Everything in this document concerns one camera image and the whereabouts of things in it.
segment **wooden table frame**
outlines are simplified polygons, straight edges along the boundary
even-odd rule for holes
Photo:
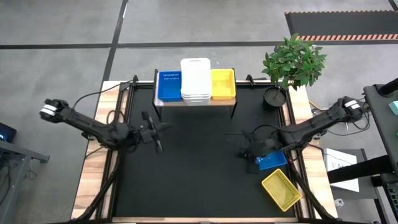
[[[108,81],[103,83],[102,90],[110,88],[119,84],[122,81]],[[269,82],[267,80],[256,81],[256,83]],[[153,83],[153,81],[138,81],[138,83]],[[237,83],[249,83],[249,81],[237,81]],[[110,91],[102,93],[99,97],[99,103],[95,115],[95,119],[105,123],[106,115],[109,111],[114,110],[116,106],[116,99],[118,97],[119,89],[114,88]],[[299,88],[297,91],[290,89],[290,100],[292,103],[293,116],[296,123],[301,123],[312,117],[310,105],[308,102],[307,92],[305,87]],[[122,99],[121,110],[124,111],[126,105],[126,96]],[[287,104],[283,107],[285,123],[290,124],[290,114]],[[312,141],[312,144],[317,145],[317,141]],[[90,153],[99,148],[97,141],[90,141],[88,143],[86,153]],[[88,157],[83,164],[79,186],[76,193],[75,203],[72,210],[71,218],[79,217],[95,198],[101,187],[101,180],[103,178],[104,164],[106,160],[107,149],[101,149],[95,154]],[[117,152],[113,152],[113,167]],[[337,217],[337,212],[329,185],[326,168],[323,163],[322,152],[314,147],[306,147],[302,153],[304,167],[307,173],[309,187],[313,194],[317,197],[319,202],[325,209],[334,217]],[[296,169],[299,171],[299,163],[295,162]],[[109,199],[112,187],[109,188],[105,198],[102,217],[107,217],[109,208]],[[301,191],[303,198],[300,200],[303,217],[308,218],[311,211],[308,211],[307,201]],[[296,218],[179,218],[179,217],[114,217],[113,222],[135,223],[135,222],[296,222]]]

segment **concrete floor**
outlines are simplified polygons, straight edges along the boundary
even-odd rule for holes
[[[0,44],[110,43],[121,0],[0,0]],[[388,0],[147,0],[127,7],[119,43],[232,40],[281,40],[289,35],[285,11],[391,10]],[[186,57],[208,57],[213,68],[234,67],[237,77],[261,77],[265,52],[273,47],[196,49],[118,49],[110,80],[151,80],[155,68],[178,69]],[[32,162],[39,176],[26,180],[14,223],[69,219],[87,141],[65,124],[38,115],[46,98],[72,104],[100,88],[108,49],[0,50],[0,122],[18,130],[15,143],[45,154],[48,164]],[[360,98],[363,86],[396,78],[398,45],[326,46],[323,76],[308,88],[309,98],[328,107],[341,96]],[[77,109],[95,112],[97,96]],[[384,155],[374,122],[361,134],[327,134],[323,147],[365,148],[369,158]],[[345,126],[332,128],[345,132]],[[370,200],[347,202],[338,210],[345,220],[378,220]]]

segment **yellow plastic basket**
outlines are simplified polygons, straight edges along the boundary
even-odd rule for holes
[[[261,184],[284,212],[302,197],[280,169],[275,170]]]
[[[213,100],[232,100],[236,95],[233,69],[212,69]]]

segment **green leaves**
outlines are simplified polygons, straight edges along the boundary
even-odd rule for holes
[[[302,85],[312,86],[325,68],[326,55],[320,54],[322,47],[313,42],[304,42],[294,34],[290,39],[284,38],[283,44],[274,47],[274,52],[265,54],[262,73],[270,76],[272,83],[282,79],[282,88],[291,86],[297,89]]]

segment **stacked white baskets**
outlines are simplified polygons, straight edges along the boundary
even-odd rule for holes
[[[211,98],[211,65],[208,58],[181,60],[181,96],[188,106],[208,105]]]

